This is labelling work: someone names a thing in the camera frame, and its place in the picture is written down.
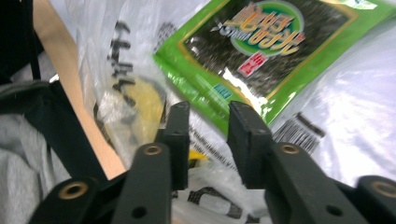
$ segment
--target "gray fabric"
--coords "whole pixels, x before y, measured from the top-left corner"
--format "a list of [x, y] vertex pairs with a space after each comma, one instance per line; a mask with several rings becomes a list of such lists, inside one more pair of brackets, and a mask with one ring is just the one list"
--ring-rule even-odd
[[58, 183], [70, 178], [41, 133], [21, 115], [0, 116], [0, 223], [27, 223]]

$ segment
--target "nori sheet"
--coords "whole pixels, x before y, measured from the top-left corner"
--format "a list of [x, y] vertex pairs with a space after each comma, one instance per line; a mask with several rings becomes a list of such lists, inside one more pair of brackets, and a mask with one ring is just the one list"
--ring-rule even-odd
[[204, 68], [221, 77], [227, 68], [234, 77], [246, 83], [256, 97], [265, 97], [270, 93], [299, 63], [348, 21], [346, 15], [320, 1], [287, 1], [299, 8], [303, 14], [305, 41], [299, 45], [300, 49], [297, 52], [287, 56], [270, 57], [250, 77], [244, 77], [237, 72], [237, 68], [248, 59], [248, 56], [234, 48], [230, 37], [221, 35], [219, 32], [211, 32], [211, 29], [217, 27], [219, 22], [223, 23], [232, 19], [249, 2], [260, 1], [228, 3], [187, 39], [185, 46]]

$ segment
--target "black strap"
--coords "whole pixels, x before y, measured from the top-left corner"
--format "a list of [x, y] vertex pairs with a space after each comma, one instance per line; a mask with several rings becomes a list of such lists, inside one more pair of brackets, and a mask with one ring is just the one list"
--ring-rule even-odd
[[26, 112], [25, 117], [44, 135], [71, 176], [91, 176], [102, 183], [107, 181], [59, 82], [54, 82], [42, 93], [39, 104]]

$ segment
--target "clear plastic wrap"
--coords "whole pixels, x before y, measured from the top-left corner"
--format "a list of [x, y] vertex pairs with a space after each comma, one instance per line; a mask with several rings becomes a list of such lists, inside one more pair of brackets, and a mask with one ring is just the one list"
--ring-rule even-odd
[[190, 216], [187, 208], [177, 208], [181, 202], [195, 207], [196, 216], [202, 213], [218, 221], [211, 223], [272, 223], [263, 196], [262, 189], [246, 189], [235, 169], [209, 160], [189, 170], [189, 187], [179, 190], [173, 202], [176, 210], [186, 212], [186, 223], [198, 223], [193, 221], [199, 218]]
[[362, 175], [396, 179], [394, 36], [395, 18], [374, 28], [272, 123], [277, 131], [300, 113], [321, 129], [312, 158], [327, 175], [350, 186]]

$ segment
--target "white plastic bag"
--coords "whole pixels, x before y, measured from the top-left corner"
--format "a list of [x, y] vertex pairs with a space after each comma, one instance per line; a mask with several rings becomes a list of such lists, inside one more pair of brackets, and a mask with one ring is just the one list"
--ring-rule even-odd
[[[394, 36], [395, 19], [375, 27], [272, 123], [273, 131], [289, 128], [285, 122], [298, 126], [294, 116], [300, 112], [325, 133], [312, 158], [328, 176], [350, 186], [363, 175], [396, 180]], [[301, 129], [288, 138], [295, 142], [303, 134]]]
[[76, 23], [84, 105], [125, 167], [152, 142], [166, 97], [152, 60], [166, 27], [176, 29], [206, 1], [65, 0]]

